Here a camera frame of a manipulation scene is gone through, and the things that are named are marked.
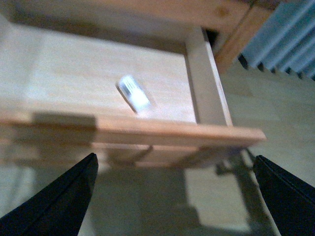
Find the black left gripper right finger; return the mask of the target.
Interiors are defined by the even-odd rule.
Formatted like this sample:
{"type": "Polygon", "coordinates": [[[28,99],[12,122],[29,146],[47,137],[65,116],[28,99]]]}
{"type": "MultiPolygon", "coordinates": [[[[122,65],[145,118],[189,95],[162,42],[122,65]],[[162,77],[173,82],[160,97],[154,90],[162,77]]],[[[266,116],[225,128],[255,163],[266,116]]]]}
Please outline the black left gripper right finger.
{"type": "Polygon", "coordinates": [[[315,188],[262,155],[254,174],[267,208],[283,236],[315,234],[315,188]]]}

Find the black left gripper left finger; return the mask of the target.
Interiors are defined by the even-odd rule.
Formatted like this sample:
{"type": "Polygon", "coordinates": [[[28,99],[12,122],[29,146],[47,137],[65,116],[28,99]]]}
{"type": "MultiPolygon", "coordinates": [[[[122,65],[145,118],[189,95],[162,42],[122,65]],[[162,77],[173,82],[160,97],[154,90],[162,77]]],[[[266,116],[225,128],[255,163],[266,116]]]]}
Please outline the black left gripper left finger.
{"type": "Polygon", "coordinates": [[[0,219],[2,236],[76,236],[94,191],[98,159],[82,159],[0,219]]]}

